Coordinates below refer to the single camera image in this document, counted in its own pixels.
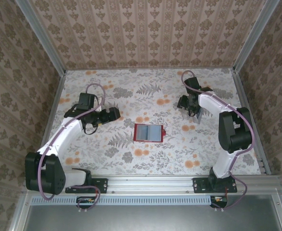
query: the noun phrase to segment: floral table surface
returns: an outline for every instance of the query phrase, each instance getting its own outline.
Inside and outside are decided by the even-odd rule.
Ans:
[[[93,135],[82,133],[61,155],[62,164],[89,169],[94,175],[207,175],[223,151],[218,142],[218,118],[205,111],[201,124],[196,124],[176,107],[179,97],[186,94],[180,81],[183,71],[67,71],[51,134],[90,83],[103,85],[106,90],[103,108],[116,106],[121,117],[99,126]],[[192,71],[202,87],[209,86],[226,102],[240,106],[230,69]],[[102,96],[99,87],[90,87],[89,93]],[[164,125],[167,132],[164,142],[133,141],[135,123]],[[233,173],[260,174],[255,153],[241,155]]]

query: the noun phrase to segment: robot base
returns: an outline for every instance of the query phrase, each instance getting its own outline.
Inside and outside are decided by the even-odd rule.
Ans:
[[[92,178],[90,170],[80,169],[80,168],[73,168],[73,169],[86,172],[85,182],[83,185],[80,185],[80,186],[96,186],[101,191],[101,194],[107,193],[107,189],[108,189],[108,179],[107,178]],[[92,188],[76,189],[74,187],[68,187],[65,189],[65,193],[78,194],[78,193],[96,193],[96,192],[95,192],[95,189],[92,189]]]
[[[194,193],[237,193],[236,183],[233,177],[218,179],[213,171],[209,171],[207,178],[193,178]]]

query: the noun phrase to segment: beige damask wallpaper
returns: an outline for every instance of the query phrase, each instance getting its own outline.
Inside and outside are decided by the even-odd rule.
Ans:
[[[240,76],[271,171],[282,181],[282,0]]]
[[[66,69],[232,66],[266,0],[30,0]]]
[[[40,146],[58,81],[19,7],[0,0],[0,230],[9,227],[24,157]]]

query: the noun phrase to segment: purple cable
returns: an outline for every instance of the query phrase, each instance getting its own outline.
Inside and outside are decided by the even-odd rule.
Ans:
[[[103,90],[103,99],[101,101],[100,104],[98,104],[96,107],[84,112],[84,113],[81,113],[80,115],[77,115],[76,117],[72,118],[71,120],[69,120],[66,124],[64,124],[64,126],[56,133],[56,135],[54,136],[54,138],[51,140],[50,144],[48,145],[48,147],[45,149],[43,155],[41,156],[40,160],[39,160],[39,164],[38,164],[38,172],[37,172],[37,178],[38,178],[38,189],[39,189],[39,193],[40,195],[42,196],[42,198],[44,198],[46,201],[48,200],[51,200],[54,195],[52,195],[51,197],[46,197],[46,195],[44,194],[43,192],[43,187],[41,185],[41,167],[43,165],[43,161],[44,161],[44,158],[47,154],[47,152],[51,149],[52,145],[54,144],[54,142],[56,141],[56,139],[59,137],[59,135],[64,131],[64,129],[66,129],[66,127],[72,123],[73,121],[75,121],[76,119],[82,117],[82,116],[85,116],[87,115],[88,113],[91,113],[93,111],[95,111],[97,108],[99,108],[100,106],[102,106],[104,104],[104,99],[106,97],[106,91],[104,90],[104,88],[102,87],[102,85],[98,84],[98,83],[91,83],[87,86],[86,88],[86,92],[88,91],[88,88],[90,86],[93,86],[93,85],[96,85],[96,86],[99,86],[102,90]]]
[[[193,90],[193,91],[195,91],[195,92],[198,92],[198,93],[202,93],[202,94],[211,96],[211,97],[213,97],[214,99],[216,99],[218,102],[222,103],[222,104],[223,104],[224,106],[226,106],[227,108],[230,108],[233,112],[235,112],[235,113],[245,122],[245,124],[248,126],[248,128],[249,128],[249,130],[250,130],[250,133],[251,133],[251,140],[252,140],[251,146],[250,146],[248,149],[242,150],[241,152],[239,152],[238,154],[236,154],[236,156],[234,157],[234,159],[233,159],[233,161],[232,161],[232,163],[231,163],[231,165],[230,165],[230,168],[229,168],[230,176],[232,176],[235,180],[239,181],[240,183],[242,183],[242,184],[245,186],[245,191],[244,191],[244,193],[242,194],[242,196],[241,196],[234,204],[232,204],[232,205],[230,205],[230,206],[228,206],[228,207],[225,207],[225,208],[223,208],[223,209],[232,208],[234,205],[238,204],[238,203],[242,200],[242,198],[246,195],[247,190],[248,190],[248,187],[247,187],[247,185],[246,185],[242,180],[236,178],[236,177],[231,173],[231,170],[232,170],[232,168],[233,168],[233,166],[234,166],[234,164],[235,164],[235,161],[236,161],[236,159],[237,159],[237,157],[238,157],[239,155],[244,154],[244,153],[250,151],[251,149],[253,149],[253,146],[254,146],[254,144],[255,144],[255,134],[254,134],[253,129],[252,129],[252,126],[249,124],[248,120],[247,120],[242,114],[240,114],[235,108],[231,107],[229,104],[227,104],[226,102],[224,102],[221,98],[219,98],[219,97],[216,96],[215,94],[211,94],[211,93],[208,93],[208,92],[206,92],[206,91],[202,91],[202,90],[198,90],[198,89],[194,89],[194,88],[189,87],[189,86],[184,82],[184,74],[187,73],[187,72],[190,72],[190,73],[193,75],[193,77],[195,77],[195,74],[194,74],[191,70],[186,70],[186,71],[184,71],[184,72],[182,73],[182,75],[181,75],[181,81],[182,81],[182,83],[184,84],[184,86],[185,86],[186,88],[188,88],[188,89],[190,89],[190,90]]]
[[[98,203],[99,198],[101,197],[101,191],[96,186],[72,186],[72,188],[75,188],[75,189],[96,189],[98,191],[98,196],[95,199],[95,202],[89,208],[87,208],[87,210],[92,209]],[[80,202],[84,201],[84,200],[86,200],[86,198],[82,198],[78,201],[77,207],[79,209],[82,209],[82,208],[80,208]]]

